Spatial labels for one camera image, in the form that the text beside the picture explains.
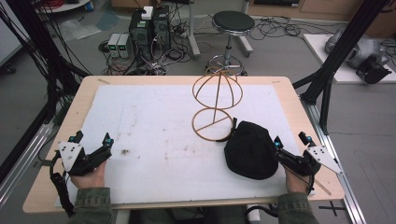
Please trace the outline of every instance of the stool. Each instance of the stool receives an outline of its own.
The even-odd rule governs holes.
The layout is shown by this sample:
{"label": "stool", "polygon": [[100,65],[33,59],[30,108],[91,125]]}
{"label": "stool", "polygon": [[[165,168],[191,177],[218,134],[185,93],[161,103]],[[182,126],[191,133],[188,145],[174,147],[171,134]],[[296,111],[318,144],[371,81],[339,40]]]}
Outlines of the stool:
{"label": "stool", "polygon": [[255,23],[249,15],[239,11],[221,11],[213,16],[213,27],[221,33],[227,34],[228,43],[225,47],[224,54],[213,57],[206,66],[211,69],[211,72],[216,73],[211,67],[217,67],[221,70],[231,70],[235,75],[245,76],[247,72],[244,69],[241,61],[231,55],[232,36],[248,35],[253,29]]}

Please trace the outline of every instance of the power supply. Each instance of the power supply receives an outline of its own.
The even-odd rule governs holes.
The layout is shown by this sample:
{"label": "power supply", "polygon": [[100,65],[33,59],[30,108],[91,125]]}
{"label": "power supply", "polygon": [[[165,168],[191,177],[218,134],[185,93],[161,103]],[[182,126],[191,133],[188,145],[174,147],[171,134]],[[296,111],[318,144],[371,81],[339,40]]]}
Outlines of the power supply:
{"label": "power supply", "polygon": [[117,49],[117,43],[119,42],[120,34],[113,34],[108,40],[107,46],[110,50],[111,57],[118,58],[120,57],[119,50]]}
{"label": "power supply", "polygon": [[129,58],[132,53],[132,43],[129,35],[120,35],[119,42],[117,43],[117,49],[121,58]]}

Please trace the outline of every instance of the hand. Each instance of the hand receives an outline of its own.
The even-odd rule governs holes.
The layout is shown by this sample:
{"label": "hand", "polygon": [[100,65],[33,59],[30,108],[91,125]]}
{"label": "hand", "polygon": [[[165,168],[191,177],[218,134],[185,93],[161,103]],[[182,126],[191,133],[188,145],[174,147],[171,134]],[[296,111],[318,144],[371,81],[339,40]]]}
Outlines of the hand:
{"label": "hand", "polygon": [[288,193],[307,193],[308,190],[308,181],[309,176],[301,176],[293,173],[285,167],[286,173],[286,188],[288,189]]}
{"label": "hand", "polygon": [[95,189],[105,186],[105,167],[106,161],[102,162],[96,170],[84,176],[70,176],[72,183],[78,189]]}

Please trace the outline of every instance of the floor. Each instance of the floor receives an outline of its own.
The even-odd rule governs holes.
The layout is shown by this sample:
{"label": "floor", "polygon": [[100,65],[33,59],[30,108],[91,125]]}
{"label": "floor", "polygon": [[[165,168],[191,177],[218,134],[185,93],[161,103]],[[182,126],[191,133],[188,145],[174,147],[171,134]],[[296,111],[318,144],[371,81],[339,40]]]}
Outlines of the floor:
{"label": "floor", "polygon": [[[196,15],[205,15],[204,7],[197,6]],[[186,7],[181,15],[186,15]],[[102,27],[102,32],[88,38],[71,39],[66,43],[78,56],[91,73],[101,75],[106,69],[106,59],[98,50],[99,44],[113,33],[127,32],[130,13],[114,11],[106,4],[100,5],[94,12],[88,13],[78,8],[55,16],[58,22],[72,19],[81,20],[86,25]],[[198,46],[202,53],[198,60],[175,63],[169,66],[167,75],[200,76],[205,71],[205,62],[213,55],[223,52],[227,36],[208,35],[210,20],[206,16],[197,16],[195,25],[200,30],[196,33]],[[311,21],[315,25],[327,22]],[[325,26],[326,30],[335,32],[343,24]],[[312,33],[318,32],[312,27],[306,28]],[[254,38],[262,34],[255,30]],[[300,80],[319,69],[320,63],[300,38],[291,36],[265,37],[254,40],[247,37],[254,52],[246,57],[240,48],[233,46],[233,55],[246,67],[249,76],[284,76],[291,82]],[[59,45],[59,38],[54,38]],[[16,68],[15,74],[0,74],[0,162],[19,141],[24,131],[33,121],[39,110],[46,103],[46,82],[40,76],[30,57],[21,50],[11,60]],[[329,111],[328,130],[330,137],[346,171],[346,176],[358,200],[367,223],[392,223],[396,219],[396,97],[395,84],[335,84],[332,86],[332,99]],[[303,93],[306,87],[297,90]],[[37,160],[29,165],[22,180],[13,190],[6,204],[0,210],[1,223],[62,223],[65,214],[25,214],[21,210],[25,197],[35,180],[38,169],[34,167]],[[320,223],[349,223],[342,202],[312,203]],[[262,223],[277,223],[276,219],[262,213]]]}

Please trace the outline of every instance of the sleeve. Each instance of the sleeve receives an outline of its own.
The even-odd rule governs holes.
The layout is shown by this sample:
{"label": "sleeve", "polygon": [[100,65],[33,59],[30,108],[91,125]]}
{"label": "sleeve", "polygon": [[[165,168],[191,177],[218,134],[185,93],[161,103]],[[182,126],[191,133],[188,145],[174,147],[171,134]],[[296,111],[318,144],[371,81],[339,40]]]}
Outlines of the sleeve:
{"label": "sleeve", "polygon": [[319,224],[306,194],[288,193],[278,198],[279,224]]}
{"label": "sleeve", "polygon": [[110,188],[79,189],[74,212],[67,224],[111,223]]}

